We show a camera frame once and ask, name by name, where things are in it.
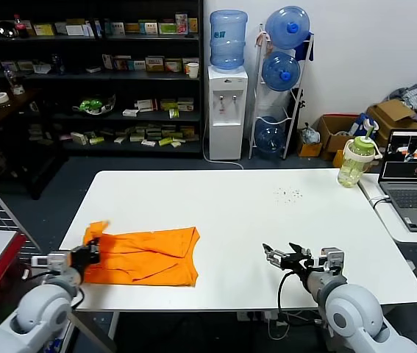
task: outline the orange shirt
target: orange shirt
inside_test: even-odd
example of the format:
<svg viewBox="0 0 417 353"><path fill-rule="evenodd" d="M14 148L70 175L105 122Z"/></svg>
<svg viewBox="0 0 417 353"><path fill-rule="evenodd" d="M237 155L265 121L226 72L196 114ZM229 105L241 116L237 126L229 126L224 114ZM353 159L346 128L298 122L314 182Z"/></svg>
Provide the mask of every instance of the orange shirt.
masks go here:
<svg viewBox="0 0 417 353"><path fill-rule="evenodd" d="M194 286L199 276L193 248L200 238L195 227L157 232L104 234L108 223L92 223L84 244L100 238L100 263L90 265L84 282L114 285Z"/></svg>

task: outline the black cable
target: black cable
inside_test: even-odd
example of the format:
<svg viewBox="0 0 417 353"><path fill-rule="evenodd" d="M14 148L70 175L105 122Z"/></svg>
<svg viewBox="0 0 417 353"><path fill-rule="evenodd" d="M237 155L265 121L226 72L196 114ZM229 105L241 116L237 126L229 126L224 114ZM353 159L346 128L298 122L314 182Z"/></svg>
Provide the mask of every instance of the black cable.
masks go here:
<svg viewBox="0 0 417 353"><path fill-rule="evenodd" d="M291 322L288 314L285 314L282 312L282 305L280 303L280 299L282 298L282 287L283 287L283 283L285 283L285 280L287 279L287 277L291 276L292 274L295 274L293 271L287 272L282 280L280 281L279 284L279 290L277 292L277 307L279 310L279 318L282 319L284 322L286 322L287 324L289 324L292 327L300 327L300 326L310 326L310 325L315 325L315 322L313 320L308 320L308 321L303 321L303 322Z"/></svg>
<svg viewBox="0 0 417 353"><path fill-rule="evenodd" d="M381 199L381 200L378 200L377 202L375 202L374 203L374 205L373 205L373 209L375 209L375 207L380 203L380 202L389 202L390 201L390 199Z"/></svg>
<svg viewBox="0 0 417 353"><path fill-rule="evenodd" d="M27 282L27 281L31 281L32 279L35 279L35 278L38 278L38 277L46 276L47 274L54 274L54 275L57 275L57 274L60 274L60 273L59 273L59 272L56 272L56 271L45 271L45 272L41 272L41 273L39 273L39 274L36 274L36 275L31 276L31 277L29 277L29 278L26 278L26 279L25 279L25 282Z"/></svg>
<svg viewBox="0 0 417 353"><path fill-rule="evenodd" d="M84 301L85 295L84 295L84 291L82 290L82 288L79 288L79 292L81 292L82 298L75 305L72 306L73 310L76 309L78 306L80 306L81 303Z"/></svg>

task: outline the plastic water bottle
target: plastic water bottle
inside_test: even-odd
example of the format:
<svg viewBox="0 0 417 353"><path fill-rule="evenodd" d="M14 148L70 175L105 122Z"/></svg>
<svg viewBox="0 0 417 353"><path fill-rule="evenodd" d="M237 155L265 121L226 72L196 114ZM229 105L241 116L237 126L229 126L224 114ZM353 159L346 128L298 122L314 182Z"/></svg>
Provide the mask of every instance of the plastic water bottle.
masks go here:
<svg viewBox="0 0 417 353"><path fill-rule="evenodd" d="M283 7L270 15L265 31L277 48L294 49L310 33L310 19L301 7Z"/></svg>
<svg viewBox="0 0 417 353"><path fill-rule="evenodd" d="M371 162L382 157L376 143L369 137L372 131L373 129L370 129L366 136L348 140L343 148L343 161L338 174L338 182L345 188L355 186Z"/></svg>
<svg viewBox="0 0 417 353"><path fill-rule="evenodd" d="M298 62L290 55L274 51L264 60L262 78L271 90L282 92L290 90L299 79Z"/></svg>
<svg viewBox="0 0 417 353"><path fill-rule="evenodd" d="M216 68L232 70L244 64L247 13L219 10L211 13L211 57Z"/></svg>
<svg viewBox="0 0 417 353"><path fill-rule="evenodd" d="M274 156L280 154L285 148L287 139L281 124L276 123L277 120L273 116L263 116L263 120L257 119L255 123L255 144L256 147L264 153L265 156Z"/></svg>

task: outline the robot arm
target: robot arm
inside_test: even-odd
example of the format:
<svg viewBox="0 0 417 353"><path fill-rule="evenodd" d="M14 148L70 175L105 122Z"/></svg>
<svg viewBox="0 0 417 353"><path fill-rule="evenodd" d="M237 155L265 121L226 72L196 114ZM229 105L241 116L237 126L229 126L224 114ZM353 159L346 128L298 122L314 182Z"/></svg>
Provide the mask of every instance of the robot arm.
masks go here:
<svg viewBox="0 0 417 353"><path fill-rule="evenodd" d="M402 337L383 316L377 298L359 285L347 283L342 275L344 253L324 248L314 259L309 249L290 243L295 251L286 254L263 244L272 265L297 274L318 303L318 311L331 336L357 353L417 353L417 345Z"/></svg>
<svg viewBox="0 0 417 353"><path fill-rule="evenodd" d="M99 261L98 240L70 251L34 257L32 264L47 267L52 274L25 294L0 325L0 352L36 353L55 338L66 324L86 267Z"/></svg>

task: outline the cable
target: cable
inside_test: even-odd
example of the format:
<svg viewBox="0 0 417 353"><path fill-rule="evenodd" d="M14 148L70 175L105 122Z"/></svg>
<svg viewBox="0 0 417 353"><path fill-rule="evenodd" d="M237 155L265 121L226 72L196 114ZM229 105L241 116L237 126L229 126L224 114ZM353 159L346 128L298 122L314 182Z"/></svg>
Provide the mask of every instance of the cable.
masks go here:
<svg viewBox="0 0 417 353"><path fill-rule="evenodd" d="M267 322L267 333L268 333L268 337L271 340L282 340L283 338L285 338L285 337L288 336L288 331L290 331L290 325L289 324L287 324L287 329L285 330L285 333L283 334L282 337L274 337L274 336L272 336L272 333L270 331L270 321L271 320L269 319L268 322Z"/></svg>
<svg viewBox="0 0 417 353"><path fill-rule="evenodd" d="M208 119L205 119L205 129L203 130L203 138L202 138L202 153L203 153L203 159L206 160L209 163L215 163L215 164L233 164L240 167L242 170L244 170L244 167L240 163L236 162L227 162L226 160L209 160L207 156L205 155L205 135L207 133L207 125L208 125Z"/></svg>
<svg viewBox="0 0 417 353"><path fill-rule="evenodd" d="M60 273L59 273L59 272L57 272L57 271L45 271L45 272L41 272L41 273L39 273L39 274L36 274L36 275L34 275L34 276L31 276L31 277L29 277L29 278L25 279L25 282L31 281L31 280L36 279L36 278L38 278L38 277L46 276L47 274L54 274L54 275L57 275L57 274L60 274Z"/></svg>
<svg viewBox="0 0 417 353"><path fill-rule="evenodd" d="M375 203L374 203L374 205L373 205L373 209L375 209L375 207L376 207L376 206L377 206L380 202L387 202L387 203L388 203L388 202L390 202L390 201L389 201L389 199L381 199L381 200L378 200L377 202L375 202Z"/></svg>
<svg viewBox="0 0 417 353"><path fill-rule="evenodd" d="M282 280L280 281L280 284L279 284L279 290L277 292L277 308L278 308L278 311L279 311L279 318L281 320L283 320L284 322L286 322L288 325L293 326L293 327L314 325L315 322L311 321L311 320L306 320L304 322L293 323L293 322L290 321L290 318L288 317L288 313L282 312L282 304L281 304L280 300L282 298L283 283L285 283L285 280L287 279L287 277L291 276L292 274L295 274L295 273L293 271L287 272L283 276L283 278L282 278Z"/></svg>
<svg viewBox="0 0 417 353"><path fill-rule="evenodd" d="M84 301L85 294L82 288L79 288L79 292L81 293L82 298L75 305L72 306L73 310L76 309L78 306L80 306L81 303Z"/></svg>
<svg viewBox="0 0 417 353"><path fill-rule="evenodd" d="M375 201L375 200L388 200L390 198L390 196L388 195L380 195L380 196L375 196L375 197L371 197L370 199L368 199L369 202Z"/></svg>

